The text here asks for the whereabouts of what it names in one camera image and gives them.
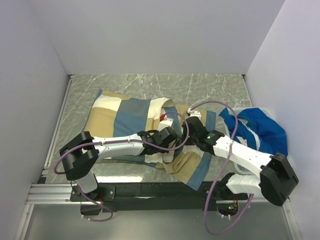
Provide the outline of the blue beige patchwork pillowcase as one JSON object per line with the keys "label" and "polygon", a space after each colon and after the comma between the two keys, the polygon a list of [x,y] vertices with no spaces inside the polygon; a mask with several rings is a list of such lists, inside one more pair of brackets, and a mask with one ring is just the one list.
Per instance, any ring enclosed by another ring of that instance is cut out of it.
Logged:
{"label": "blue beige patchwork pillowcase", "polygon": [[[188,118],[189,106],[175,104],[171,99],[138,99],[99,90],[91,107],[83,131],[93,137],[112,138],[136,134],[140,131],[157,130],[162,108],[176,107],[177,112]],[[211,154],[196,146],[184,145],[172,162],[163,162],[163,153],[140,156],[120,156],[120,160],[133,161],[149,167],[163,169],[167,174],[198,190],[208,173]]]}

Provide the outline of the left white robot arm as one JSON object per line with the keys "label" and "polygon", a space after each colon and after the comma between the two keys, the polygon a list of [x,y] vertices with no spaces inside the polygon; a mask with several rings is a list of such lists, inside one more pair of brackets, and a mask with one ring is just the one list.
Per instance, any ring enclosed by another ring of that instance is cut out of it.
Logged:
{"label": "left white robot arm", "polygon": [[100,195],[96,176],[91,171],[95,163],[106,158],[167,153],[177,140],[178,136],[170,126],[107,138],[83,131],[59,150],[63,174],[78,185],[88,201],[94,201]]}

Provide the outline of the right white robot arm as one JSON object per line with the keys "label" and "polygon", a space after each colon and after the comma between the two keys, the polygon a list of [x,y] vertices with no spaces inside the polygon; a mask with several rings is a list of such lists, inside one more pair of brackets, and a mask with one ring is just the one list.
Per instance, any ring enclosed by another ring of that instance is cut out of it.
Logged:
{"label": "right white robot arm", "polygon": [[230,161],[250,171],[249,175],[236,173],[223,178],[219,187],[222,198],[230,200],[236,194],[262,195],[271,204],[282,206],[289,198],[299,179],[287,157],[254,150],[232,140],[217,130],[207,130],[196,116],[182,124],[186,144],[197,146],[201,151]]}

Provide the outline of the cream white pillow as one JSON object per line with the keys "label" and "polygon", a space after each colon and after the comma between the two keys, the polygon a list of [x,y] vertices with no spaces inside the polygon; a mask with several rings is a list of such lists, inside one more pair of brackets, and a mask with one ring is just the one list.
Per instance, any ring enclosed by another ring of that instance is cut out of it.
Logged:
{"label": "cream white pillow", "polygon": [[[171,107],[163,107],[161,109],[161,113],[167,113],[167,112],[177,112],[177,108],[175,106],[171,106]],[[179,116],[176,113],[169,113],[166,115],[167,118],[170,118],[173,120],[172,123],[172,128],[175,131],[175,133],[177,134],[177,142],[173,145],[173,143],[171,143],[169,145],[170,148],[172,148],[173,146],[179,146],[182,143],[182,130],[181,130],[181,124],[179,122]],[[170,163],[173,161],[174,158],[176,158],[179,153],[181,152],[181,149],[177,149],[177,150],[173,150],[173,151],[169,151],[168,153],[164,153],[162,160],[164,163]]]}

